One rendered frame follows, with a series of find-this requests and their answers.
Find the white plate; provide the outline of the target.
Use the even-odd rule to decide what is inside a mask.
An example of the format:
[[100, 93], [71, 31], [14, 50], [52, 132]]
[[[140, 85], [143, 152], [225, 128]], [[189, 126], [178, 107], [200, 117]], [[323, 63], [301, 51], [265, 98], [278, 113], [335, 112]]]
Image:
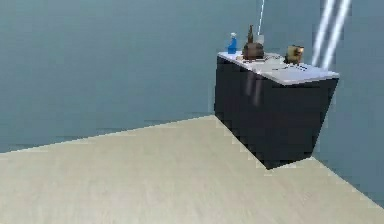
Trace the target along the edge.
[[243, 63], [276, 63], [281, 64], [284, 62], [284, 58], [275, 53], [265, 53], [261, 59], [245, 59], [243, 55], [236, 57], [237, 61], [242, 61]]

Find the blue spray bottle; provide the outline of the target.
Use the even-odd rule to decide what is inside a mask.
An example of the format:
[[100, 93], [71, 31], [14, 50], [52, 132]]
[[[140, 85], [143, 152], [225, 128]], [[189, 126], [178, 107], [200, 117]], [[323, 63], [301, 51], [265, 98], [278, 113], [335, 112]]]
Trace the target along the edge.
[[231, 37], [231, 42], [230, 44], [228, 45], [228, 49], [227, 49], [227, 52], [229, 54], [235, 54], [236, 51], [237, 51], [237, 39], [236, 39], [236, 33], [232, 32], [230, 34], [230, 37]]

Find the black cabinet with white top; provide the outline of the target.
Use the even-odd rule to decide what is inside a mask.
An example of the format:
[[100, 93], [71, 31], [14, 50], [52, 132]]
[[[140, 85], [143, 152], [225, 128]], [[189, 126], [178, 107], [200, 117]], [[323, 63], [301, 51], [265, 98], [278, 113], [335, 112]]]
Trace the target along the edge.
[[268, 169], [312, 155], [340, 75], [288, 64], [243, 63], [239, 52], [217, 54], [214, 112]]

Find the black kitchen knife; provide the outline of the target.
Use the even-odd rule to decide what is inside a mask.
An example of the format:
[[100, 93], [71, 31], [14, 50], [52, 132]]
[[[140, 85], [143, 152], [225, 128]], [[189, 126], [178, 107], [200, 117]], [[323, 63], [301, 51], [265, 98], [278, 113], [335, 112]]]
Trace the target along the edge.
[[286, 69], [296, 69], [296, 70], [305, 72], [308, 68], [302, 65], [288, 64], [281, 68], [273, 68], [272, 70], [277, 71], [277, 70], [286, 70]]

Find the brown kettle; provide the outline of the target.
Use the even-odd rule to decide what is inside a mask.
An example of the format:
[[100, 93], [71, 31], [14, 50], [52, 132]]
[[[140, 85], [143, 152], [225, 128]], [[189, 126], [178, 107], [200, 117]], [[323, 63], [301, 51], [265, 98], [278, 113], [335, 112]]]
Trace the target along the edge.
[[242, 50], [243, 58], [246, 60], [256, 60], [264, 58], [264, 48], [260, 43], [246, 43]]

